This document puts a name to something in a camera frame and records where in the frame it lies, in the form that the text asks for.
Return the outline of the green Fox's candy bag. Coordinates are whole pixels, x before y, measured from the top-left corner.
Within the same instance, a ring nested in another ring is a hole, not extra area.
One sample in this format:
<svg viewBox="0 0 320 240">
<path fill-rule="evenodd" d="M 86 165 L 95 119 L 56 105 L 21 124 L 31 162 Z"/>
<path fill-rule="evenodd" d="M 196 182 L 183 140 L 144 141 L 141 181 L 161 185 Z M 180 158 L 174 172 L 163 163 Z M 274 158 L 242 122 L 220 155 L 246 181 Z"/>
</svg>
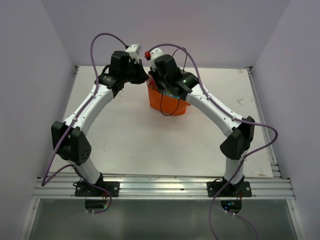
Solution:
<svg viewBox="0 0 320 240">
<path fill-rule="evenodd" d="M 161 91 L 161 94 L 162 94 L 162 95 L 164 95 L 164 96 L 167 96 L 167 97 L 173 98 L 173 99 L 177 99 L 177 100 L 179 100 L 179 99 L 180 99 L 180 97 L 179 97 L 179 96 L 173 95 L 170 91 L 167 91 L 167 90 L 163 90 L 163 91 Z"/>
</svg>

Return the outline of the orange paper bag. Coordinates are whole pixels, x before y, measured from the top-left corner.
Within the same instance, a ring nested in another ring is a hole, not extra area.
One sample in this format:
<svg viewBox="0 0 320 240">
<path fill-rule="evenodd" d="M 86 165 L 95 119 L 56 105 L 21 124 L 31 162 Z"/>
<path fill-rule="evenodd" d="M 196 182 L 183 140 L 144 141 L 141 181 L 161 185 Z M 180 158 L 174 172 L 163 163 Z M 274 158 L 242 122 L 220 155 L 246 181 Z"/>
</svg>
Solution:
<svg viewBox="0 0 320 240">
<path fill-rule="evenodd" d="M 157 86 L 157 89 L 151 89 L 147 85 L 148 89 L 148 99 L 149 99 L 149 105 L 151 108 L 161 112 L 163 116 L 181 116 L 186 113 L 187 107 L 190 106 L 190 104 L 186 101 L 183 101 L 181 99 L 175 99 L 171 98 L 165 95 L 161 94 L 161 91 L 168 91 L 162 86 L 159 86 L 158 83 L 156 83 L 157 72 L 154 70 L 148 71 L 149 78 L 153 78 L 155 81 L 155 84 Z"/>
</svg>

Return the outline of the small pink snack packet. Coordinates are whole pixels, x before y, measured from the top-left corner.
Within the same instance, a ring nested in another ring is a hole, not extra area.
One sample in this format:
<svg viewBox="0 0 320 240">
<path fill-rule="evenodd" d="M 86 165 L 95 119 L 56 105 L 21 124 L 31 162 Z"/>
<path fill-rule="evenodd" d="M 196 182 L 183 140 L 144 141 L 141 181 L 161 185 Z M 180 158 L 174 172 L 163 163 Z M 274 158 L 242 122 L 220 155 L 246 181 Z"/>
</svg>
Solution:
<svg viewBox="0 0 320 240">
<path fill-rule="evenodd" d="M 156 85 L 156 83 L 155 83 L 155 81 L 154 81 L 154 79 L 153 79 L 152 77 L 150 77 L 150 78 L 148 79 L 148 81 L 147 81 L 147 86 L 148 86 L 150 89 L 153 89 L 153 90 L 157 89 L 157 85 Z"/>
</svg>

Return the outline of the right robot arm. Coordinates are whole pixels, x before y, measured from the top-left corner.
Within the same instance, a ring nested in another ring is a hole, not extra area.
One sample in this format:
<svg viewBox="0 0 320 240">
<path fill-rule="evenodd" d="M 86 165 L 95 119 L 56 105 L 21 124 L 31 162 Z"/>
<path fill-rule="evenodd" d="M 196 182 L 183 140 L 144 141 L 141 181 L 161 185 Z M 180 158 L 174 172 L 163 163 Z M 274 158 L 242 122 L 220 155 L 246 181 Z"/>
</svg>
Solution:
<svg viewBox="0 0 320 240">
<path fill-rule="evenodd" d="M 177 66 L 173 56 L 152 52 L 149 59 L 149 74 L 157 88 L 168 91 L 172 96 L 196 107 L 213 121 L 226 137 L 219 147 L 226 157 L 222 189 L 227 196 L 235 196 L 241 190 L 240 182 L 244 179 L 244 167 L 240 163 L 251 146 L 255 129 L 253 125 L 238 122 L 236 119 L 251 123 L 255 120 L 251 116 L 243 118 L 217 98 L 211 97 L 206 89 L 201 88 L 193 73 L 183 71 Z"/>
</svg>

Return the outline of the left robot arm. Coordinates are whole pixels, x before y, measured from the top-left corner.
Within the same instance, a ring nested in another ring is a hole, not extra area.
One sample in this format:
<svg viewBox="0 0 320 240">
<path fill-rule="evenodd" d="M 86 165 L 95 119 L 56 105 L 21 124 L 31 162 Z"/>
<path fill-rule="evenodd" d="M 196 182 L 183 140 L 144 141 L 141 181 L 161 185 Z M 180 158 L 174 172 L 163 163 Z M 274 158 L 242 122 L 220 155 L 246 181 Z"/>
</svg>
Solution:
<svg viewBox="0 0 320 240">
<path fill-rule="evenodd" d="M 71 164 L 88 183 L 86 190 L 92 196 L 103 193 L 101 173 L 91 160 L 92 147 L 87 134 L 92 123 L 124 88 L 126 83 L 140 85 L 148 79 L 139 53 L 131 45 L 126 50 L 115 51 L 110 64 L 94 81 L 90 93 L 80 106 L 63 122 L 51 126 L 54 153 Z"/>
</svg>

